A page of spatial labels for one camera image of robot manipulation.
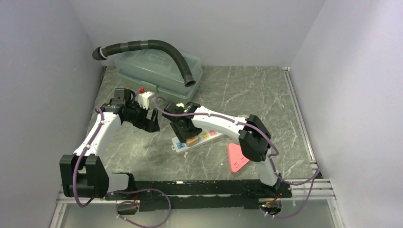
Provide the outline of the white multicolour power strip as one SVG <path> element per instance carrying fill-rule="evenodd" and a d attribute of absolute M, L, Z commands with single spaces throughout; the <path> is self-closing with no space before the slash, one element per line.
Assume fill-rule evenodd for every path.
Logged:
<path fill-rule="evenodd" d="M 174 137 L 174 138 L 172 138 L 171 149 L 173 151 L 175 151 L 177 154 L 181 154 L 181 153 L 185 153 L 191 149 L 194 149 L 198 146 L 204 145 L 210 141 L 221 138 L 223 136 L 224 136 L 224 134 L 219 133 L 214 130 L 204 130 L 203 132 L 201 132 L 198 135 L 198 142 L 191 147 L 187 146 L 186 143 L 179 142 L 179 139 L 177 137 Z"/>

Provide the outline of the pink triangular power strip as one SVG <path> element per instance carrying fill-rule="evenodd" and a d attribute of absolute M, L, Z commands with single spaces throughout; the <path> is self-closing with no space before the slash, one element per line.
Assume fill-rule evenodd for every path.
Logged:
<path fill-rule="evenodd" d="M 249 162 L 249 159 L 243 155 L 241 146 L 234 143 L 228 145 L 228 158 L 231 173 L 237 173 Z"/>

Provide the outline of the tan cube plug adapter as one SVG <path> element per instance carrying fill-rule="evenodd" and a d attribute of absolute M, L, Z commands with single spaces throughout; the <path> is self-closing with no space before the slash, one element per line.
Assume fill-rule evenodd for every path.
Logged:
<path fill-rule="evenodd" d="M 193 146 L 195 146 L 198 142 L 199 142 L 199 137 L 198 137 L 198 136 L 194 136 L 194 137 L 192 137 L 192 138 L 186 139 L 185 145 L 186 145 L 187 147 L 193 147 Z"/>

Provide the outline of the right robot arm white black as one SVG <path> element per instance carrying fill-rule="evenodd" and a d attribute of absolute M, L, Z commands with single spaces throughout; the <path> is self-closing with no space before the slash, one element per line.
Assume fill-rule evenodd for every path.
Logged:
<path fill-rule="evenodd" d="M 264 195 L 274 197 L 279 193 L 279 174 L 271 159 L 279 152 L 259 117 L 253 114 L 247 118 L 225 115 L 193 102 L 188 102 L 183 107 L 169 103 L 160 112 L 170 120 L 181 143 L 198 138 L 206 130 L 237 139 L 243 156 L 255 163 Z"/>

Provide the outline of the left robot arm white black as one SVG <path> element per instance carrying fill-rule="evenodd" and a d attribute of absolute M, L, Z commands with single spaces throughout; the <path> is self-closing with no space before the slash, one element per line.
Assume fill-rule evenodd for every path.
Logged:
<path fill-rule="evenodd" d="M 160 131 L 158 110 L 148 118 L 153 92 L 143 88 L 134 92 L 118 88 L 108 103 L 96 108 L 97 119 L 83 143 L 59 161 L 62 189 L 70 198 L 104 198 L 118 192 L 129 200 L 136 195 L 137 187 L 131 173 L 108 173 L 102 157 L 115 134 L 124 122 L 148 133 Z"/>

